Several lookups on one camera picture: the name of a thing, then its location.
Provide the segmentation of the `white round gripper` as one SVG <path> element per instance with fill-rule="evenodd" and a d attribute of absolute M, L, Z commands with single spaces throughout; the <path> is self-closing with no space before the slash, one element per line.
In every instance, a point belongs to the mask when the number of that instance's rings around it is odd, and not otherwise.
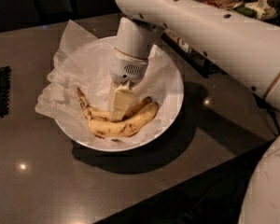
<path fill-rule="evenodd" d="M 129 85 L 116 84 L 130 81 L 132 86 L 138 85 L 143 80 L 147 67 L 148 59 L 137 59 L 114 49 L 109 67 L 112 80 L 109 86 L 108 110 L 111 121 L 122 120 L 133 100 L 133 90 Z"/>

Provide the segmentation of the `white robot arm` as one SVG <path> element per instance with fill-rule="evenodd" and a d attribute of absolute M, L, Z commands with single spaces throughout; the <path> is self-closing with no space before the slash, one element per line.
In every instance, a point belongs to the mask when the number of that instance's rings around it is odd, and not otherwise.
<path fill-rule="evenodd" d="M 183 39 L 280 113 L 280 27 L 192 0 L 115 0 L 124 13 L 110 65 L 114 83 L 140 83 L 164 30 Z M 280 224 L 280 135 L 249 181 L 239 224 Z"/>

